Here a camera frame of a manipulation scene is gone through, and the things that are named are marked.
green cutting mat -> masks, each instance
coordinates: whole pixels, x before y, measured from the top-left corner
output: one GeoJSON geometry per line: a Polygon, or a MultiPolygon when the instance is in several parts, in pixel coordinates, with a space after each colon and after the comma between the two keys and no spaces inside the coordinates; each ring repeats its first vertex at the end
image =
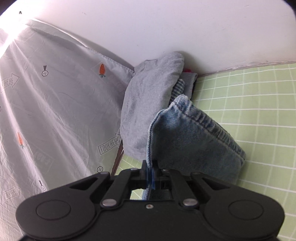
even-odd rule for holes
{"type": "MultiPolygon", "coordinates": [[[[296,64],[197,79],[192,101],[245,150],[238,185],[276,199],[286,218],[279,238],[296,240],[296,64]]],[[[124,156],[119,170],[140,167],[124,156]]],[[[132,199],[139,199],[135,190],[132,199]]]]}

striped fabric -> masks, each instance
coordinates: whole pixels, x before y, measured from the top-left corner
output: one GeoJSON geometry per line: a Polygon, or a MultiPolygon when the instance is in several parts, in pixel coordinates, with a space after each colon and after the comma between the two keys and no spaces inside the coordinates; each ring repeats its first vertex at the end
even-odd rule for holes
{"type": "Polygon", "coordinates": [[[179,95],[183,94],[184,87],[184,80],[178,79],[177,83],[173,87],[172,95],[170,96],[170,102],[168,105],[170,105],[179,95]]]}

circle symbol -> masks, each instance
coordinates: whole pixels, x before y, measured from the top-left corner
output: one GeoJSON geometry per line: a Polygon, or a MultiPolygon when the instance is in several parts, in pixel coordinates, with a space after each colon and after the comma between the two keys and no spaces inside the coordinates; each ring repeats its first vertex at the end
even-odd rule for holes
{"type": "Polygon", "coordinates": [[[102,172],[103,171],[103,167],[99,166],[96,171],[97,172],[102,172]]]}
{"type": "Polygon", "coordinates": [[[48,75],[48,71],[47,71],[47,70],[44,70],[44,71],[42,72],[42,76],[45,77],[45,76],[47,76],[47,75],[48,75]]]}

gray cloth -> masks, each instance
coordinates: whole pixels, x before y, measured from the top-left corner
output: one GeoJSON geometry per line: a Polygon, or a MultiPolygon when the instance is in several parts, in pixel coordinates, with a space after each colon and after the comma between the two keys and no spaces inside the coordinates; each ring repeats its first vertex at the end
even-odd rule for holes
{"type": "Polygon", "coordinates": [[[185,83],[183,94],[189,99],[192,97],[194,82],[196,81],[197,73],[182,72],[180,79],[185,83]]]}
{"type": "Polygon", "coordinates": [[[135,67],[135,76],[126,89],[121,110],[120,134],[128,156],[138,160],[146,158],[151,121],[160,110],[168,107],[183,66],[184,57],[180,53],[170,53],[135,67]]]}

white wall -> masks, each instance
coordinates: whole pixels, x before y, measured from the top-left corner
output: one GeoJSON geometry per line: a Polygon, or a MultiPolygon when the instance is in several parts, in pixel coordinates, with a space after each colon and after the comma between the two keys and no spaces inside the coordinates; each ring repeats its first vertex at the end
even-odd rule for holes
{"type": "Polygon", "coordinates": [[[81,36],[129,66],[171,51],[200,74],[296,61],[296,20],[282,0],[18,0],[12,11],[81,36]]]}

